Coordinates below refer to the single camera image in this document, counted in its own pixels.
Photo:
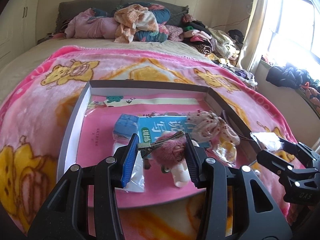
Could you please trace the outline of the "cream claw hair clip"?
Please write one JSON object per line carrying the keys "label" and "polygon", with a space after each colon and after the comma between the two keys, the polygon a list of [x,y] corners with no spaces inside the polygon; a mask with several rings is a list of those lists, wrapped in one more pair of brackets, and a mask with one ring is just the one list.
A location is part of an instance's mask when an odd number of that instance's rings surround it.
{"label": "cream claw hair clip", "polygon": [[185,160],[185,143],[175,140],[175,146],[172,149],[174,166],[170,169],[174,185],[176,187],[185,187],[191,181],[187,163]]}

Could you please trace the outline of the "blue square box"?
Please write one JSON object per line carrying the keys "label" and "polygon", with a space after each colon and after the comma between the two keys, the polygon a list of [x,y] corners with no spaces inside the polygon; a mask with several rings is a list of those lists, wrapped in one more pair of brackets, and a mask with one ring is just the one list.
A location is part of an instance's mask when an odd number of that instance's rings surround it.
{"label": "blue square box", "polygon": [[114,139],[129,140],[133,134],[138,133],[138,121],[138,116],[122,114],[114,124]]}

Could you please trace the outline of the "pink fuzzy pompom clip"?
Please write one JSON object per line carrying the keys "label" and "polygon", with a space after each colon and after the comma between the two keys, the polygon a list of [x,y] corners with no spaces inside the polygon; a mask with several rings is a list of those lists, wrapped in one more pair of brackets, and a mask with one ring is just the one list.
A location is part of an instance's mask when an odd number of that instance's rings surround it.
{"label": "pink fuzzy pompom clip", "polygon": [[165,131],[155,142],[141,142],[138,150],[143,159],[150,154],[152,159],[168,172],[184,160],[186,136],[183,131]]}

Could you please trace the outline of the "sheer dotted bow hair clip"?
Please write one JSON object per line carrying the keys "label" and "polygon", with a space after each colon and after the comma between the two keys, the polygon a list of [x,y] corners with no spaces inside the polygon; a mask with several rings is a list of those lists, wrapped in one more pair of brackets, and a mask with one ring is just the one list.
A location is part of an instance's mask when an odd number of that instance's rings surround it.
{"label": "sheer dotted bow hair clip", "polygon": [[193,125],[190,136],[197,142],[209,142],[216,137],[234,145],[240,144],[238,134],[223,118],[212,111],[196,111],[188,113],[187,124]]}

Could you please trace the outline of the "earrings card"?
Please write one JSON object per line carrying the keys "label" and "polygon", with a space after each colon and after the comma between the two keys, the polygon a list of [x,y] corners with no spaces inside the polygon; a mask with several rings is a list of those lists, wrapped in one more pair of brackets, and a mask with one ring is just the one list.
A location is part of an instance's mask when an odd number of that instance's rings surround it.
{"label": "earrings card", "polygon": [[121,172],[122,172],[122,167],[121,167],[121,147],[126,146],[126,145],[120,145],[118,144],[117,149],[114,152],[114,157],[117,161],[116,163],[116,171],[115,171],[115,179],[116,179],[116,188],[126,191],[126,192],[134,192],[134,193],[142,193],[144,192],[144,167],[143,167],[143,158],[141,156],[140,151],[138,151],[135,165],[132,171],[131,179],[127,183],[125,188],[121,187]]}

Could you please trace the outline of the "white card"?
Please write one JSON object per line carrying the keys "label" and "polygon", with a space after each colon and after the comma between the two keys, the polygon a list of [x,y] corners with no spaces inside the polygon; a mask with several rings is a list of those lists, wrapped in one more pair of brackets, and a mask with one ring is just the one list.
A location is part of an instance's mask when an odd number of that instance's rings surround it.
{"label": "white card", "polygon": [[252,132],[251,138],[262,150],[277,152],[283,149],[280,138],[273,132]]}

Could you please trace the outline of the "shallow dark cardboard box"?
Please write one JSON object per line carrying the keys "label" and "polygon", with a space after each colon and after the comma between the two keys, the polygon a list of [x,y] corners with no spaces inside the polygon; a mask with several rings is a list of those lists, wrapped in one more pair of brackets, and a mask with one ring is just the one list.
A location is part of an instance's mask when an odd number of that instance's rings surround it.
{"label": "shallow dark cardboard box", "polygon": [[165,132],[189,133],[187,114],[213,111],[240,134],[236,166],[250,165],[259,146],[249,127],[212,88],[181,83],[93,80],[86,83],[62,141],[57,177],[74,164],[93,166],[126,145],[131,135],[153,142]]}

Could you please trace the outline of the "pink cartoon fleece blanket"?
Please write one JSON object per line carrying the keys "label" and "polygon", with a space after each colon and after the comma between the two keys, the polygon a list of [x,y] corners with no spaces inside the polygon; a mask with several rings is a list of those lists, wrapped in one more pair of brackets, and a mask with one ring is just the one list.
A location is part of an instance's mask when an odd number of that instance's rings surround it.
{"label": "pink cartoon fleece blanket", "polygon": [[56,184],[63,135],[85,84],[127,79],[211,87],[250,130],[296,141],[267,98],[212,61],[147,50],[61,47],[1,102],[1,204],[23,233]]}

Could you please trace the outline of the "black jacket on windowsill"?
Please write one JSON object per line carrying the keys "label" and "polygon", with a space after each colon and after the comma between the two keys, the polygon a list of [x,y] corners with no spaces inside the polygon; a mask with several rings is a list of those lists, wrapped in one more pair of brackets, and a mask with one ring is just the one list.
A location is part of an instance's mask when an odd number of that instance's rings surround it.
{"label": "black jacket on windowsill", "polygon": [[299,89],[310,82],[310,75],[306,70],[301,70],[289,64],[285,67],[273,66],[269,69],[266,81],[277,87]]}

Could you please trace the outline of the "pile of clothes on bed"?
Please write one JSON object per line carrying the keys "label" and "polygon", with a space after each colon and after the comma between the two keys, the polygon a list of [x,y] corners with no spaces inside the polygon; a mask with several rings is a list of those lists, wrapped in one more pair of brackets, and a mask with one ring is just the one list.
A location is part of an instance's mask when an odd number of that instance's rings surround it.
{"label": "pile of clothes on bed", "polygon": [[217,57],[221,63],[236,65],[244,41],[241,31],[210,28],[189,14],[182,17],[181,25],[184,43],[207,57]]}

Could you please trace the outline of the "mauve fuzzy pillow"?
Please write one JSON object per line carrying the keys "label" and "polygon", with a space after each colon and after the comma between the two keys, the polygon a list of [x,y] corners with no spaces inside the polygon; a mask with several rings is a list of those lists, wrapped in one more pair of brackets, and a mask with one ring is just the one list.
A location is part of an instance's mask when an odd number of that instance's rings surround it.
{"label": "mauve fuzzy pillow", "polygon": [[184,40],[183,29],[174,25],[166,25],[168,40],[182,42]]}

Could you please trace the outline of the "orange floral cloth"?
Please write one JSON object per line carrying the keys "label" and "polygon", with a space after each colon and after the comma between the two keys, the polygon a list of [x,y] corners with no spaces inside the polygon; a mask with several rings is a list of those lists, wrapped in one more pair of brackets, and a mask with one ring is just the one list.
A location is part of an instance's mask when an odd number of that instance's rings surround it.
{"label": "orange floral cloth", "polygon": [[116,11],[114,20],[119,23],[115,34],[116,43],[131,43],[138,31],[158,31],[155,15],[140,4],[132,4]]}

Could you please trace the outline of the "dark blue floral quilt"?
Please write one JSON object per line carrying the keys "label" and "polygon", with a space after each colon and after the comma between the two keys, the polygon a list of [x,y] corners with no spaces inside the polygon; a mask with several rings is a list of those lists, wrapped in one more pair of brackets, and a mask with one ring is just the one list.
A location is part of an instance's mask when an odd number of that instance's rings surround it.
{"label": "dark blue floral quilt", "polygon": [[170,11],[160,4],[130,3],[122,5],[113,17],[94,15],[87,22],[97,23],[95,28],[102,37],[113,35],[117,43],[164,42],[168,39],[165,23],[170,18]]}

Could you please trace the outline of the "dark grey headboard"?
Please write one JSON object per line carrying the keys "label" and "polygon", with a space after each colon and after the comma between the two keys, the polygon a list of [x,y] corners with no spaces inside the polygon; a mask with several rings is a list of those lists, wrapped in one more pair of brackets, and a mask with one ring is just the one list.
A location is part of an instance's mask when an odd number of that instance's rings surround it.
{"label": "dark grey headboard", "polygon": [[167,2],[157,0],[74,0],[69,2],[61,2],[58,8],[55,32],[58,33],[65,20],[71,20],[80,12],[88,8],[97,8],[108,13],[112,13],[120,5],[127,3],[142,2],[161,4],[170,11],[170,19],[168,25],[180,26],[181,20],[185,14],[189,13],[189,6],[179,6]]}

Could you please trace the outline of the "cream built-in wardrobe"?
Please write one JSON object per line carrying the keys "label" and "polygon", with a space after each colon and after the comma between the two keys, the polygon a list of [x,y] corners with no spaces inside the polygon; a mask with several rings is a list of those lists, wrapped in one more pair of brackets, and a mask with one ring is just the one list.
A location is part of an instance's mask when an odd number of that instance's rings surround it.
{"label": "cream built-in wardrobe", "polygon": [[1,68],[36,46],[39,0],[9,0],[1,13]]}

